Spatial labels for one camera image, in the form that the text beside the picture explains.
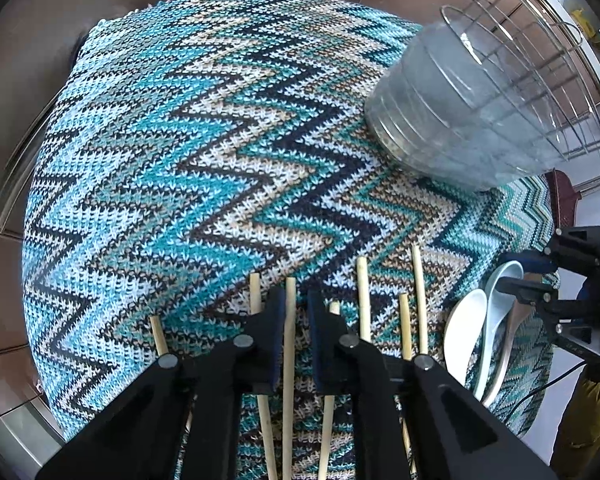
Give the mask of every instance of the black cable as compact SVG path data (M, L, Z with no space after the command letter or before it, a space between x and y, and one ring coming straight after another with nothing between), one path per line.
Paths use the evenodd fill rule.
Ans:
M518 403L513 407L513 409L510 411L509 415L507 415L507 418L504 419L504 424L506 424L509 421L509 419L513 416L513 414L516 412L516 410L520 407L520 404L525 402L525 400L527 400L529 397L533 397L536 394L539 394L543 390L547 389L549 386L553 386L555 383L563 380L567 375L571 374L572 372L576 371L578 368L580 368L581 366L584 366L584 365L585 365L584 361L581 363L578 363L573 368L570 368L565 373L563 373L561 376L556 377L553 381L549 381L544 386L540 386L539 388L536 388L535 390L531 390L528 394L526 394L524 397L522 397L522 399L520 399L518 401Z

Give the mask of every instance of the knitted fabric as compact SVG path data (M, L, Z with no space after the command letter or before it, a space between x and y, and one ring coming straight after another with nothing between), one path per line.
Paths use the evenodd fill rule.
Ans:
M239 333L250 272L264 291L285 276L299 288L317 278L357 330L355 259L368 256L372 338L399 355L400 292L418 348L417 242L429 348L443 362L455 302L501 252L544 246L553 224L542 178L467 193L398 170L367 131L366 95L419 28L339 0L178 0L90 32L36 163L23 253L30 345L66 437L154 361L149 315L182 355ZM297 334L294 477L314 478L322 399L302 310ZM551 355L531 317L495 413L546 382ZM539 400L513 430L529 427ZM278 396L270 408L280 450ZM238 477L265 477L253 396L240 431ZM332 478L354 475L352 448L340 398Z

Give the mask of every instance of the round table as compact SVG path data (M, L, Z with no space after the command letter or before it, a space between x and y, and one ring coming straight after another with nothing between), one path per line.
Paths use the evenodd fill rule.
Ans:
M357 330L354 263L368 256L372 339L399 355L400 292L418 346L417 242L430 352L443 361L453 304L501 252L544 246L553 225L542 178L467 193L398 170L367 131L366 95L419 28L340 0L177 0L90 32L36 164L23 253L30 345L67 438L154 361L149 315L179 354L240 332L250 272L264 290L317 278ZM301 311L296 478L315 476L322 421L307 329ZM551 355L529 318L498 416L546 382ZM513 431L526 431L540 400L517 412ZM270 408L278 438L279 397ZM354 474L349 413L339 399L338 477ZM266 475L254 397L240 429L238 476Z

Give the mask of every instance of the wire basket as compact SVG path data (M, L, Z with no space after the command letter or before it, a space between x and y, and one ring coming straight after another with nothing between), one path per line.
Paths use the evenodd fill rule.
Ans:
M365 105L404 166L488 189L600 149L575 25L543 16L532 0L469 0L441 14Z

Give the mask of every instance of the silver screw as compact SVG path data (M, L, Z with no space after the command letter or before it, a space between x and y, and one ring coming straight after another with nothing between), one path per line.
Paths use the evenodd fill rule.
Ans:
M158 366L160 368L173 368L178 364L178 358L173 354L161 355L158 359Z
M413 363L424 371L431 370L436 362L433 360L433 357L428 355L418 355L413 360Z
M344 348L355 348L360 343L360 338L355 334L345 334L340 336L338 342Z
M253 345L253 337L249 334L240 334L234 337L234 346L238 348L250 348Z

